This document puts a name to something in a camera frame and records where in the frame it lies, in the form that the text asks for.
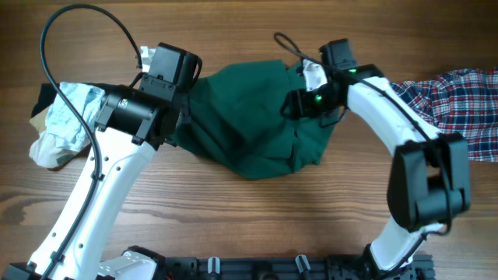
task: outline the plaid shirt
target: plaid shirt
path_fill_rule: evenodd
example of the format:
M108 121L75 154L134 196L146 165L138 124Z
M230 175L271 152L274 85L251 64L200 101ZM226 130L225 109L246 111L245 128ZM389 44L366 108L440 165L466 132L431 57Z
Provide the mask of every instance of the plaid shirt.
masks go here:
M470 160L498 161L498 67L490 72L455 70L429 81L391 87L443 133L464 135Z

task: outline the checkered fabric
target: checkered fabric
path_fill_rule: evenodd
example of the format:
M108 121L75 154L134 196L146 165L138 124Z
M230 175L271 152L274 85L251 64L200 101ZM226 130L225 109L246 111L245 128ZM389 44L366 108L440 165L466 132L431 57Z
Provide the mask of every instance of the checkered fabric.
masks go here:
M429 81L393 83L391 87L443 133L462 133L470 160L498 161L498 67L489 72L455 70Z

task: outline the green cloth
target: green cloth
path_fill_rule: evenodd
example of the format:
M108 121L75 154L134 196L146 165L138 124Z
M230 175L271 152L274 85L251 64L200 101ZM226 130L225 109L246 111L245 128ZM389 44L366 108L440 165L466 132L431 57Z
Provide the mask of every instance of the green cloth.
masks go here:
M296 69L286 70L282 61L230 65L197 81L189 93L192 122L180 126L173 140L250 179L319 164L333 127L279 113L286 94L304 87Z

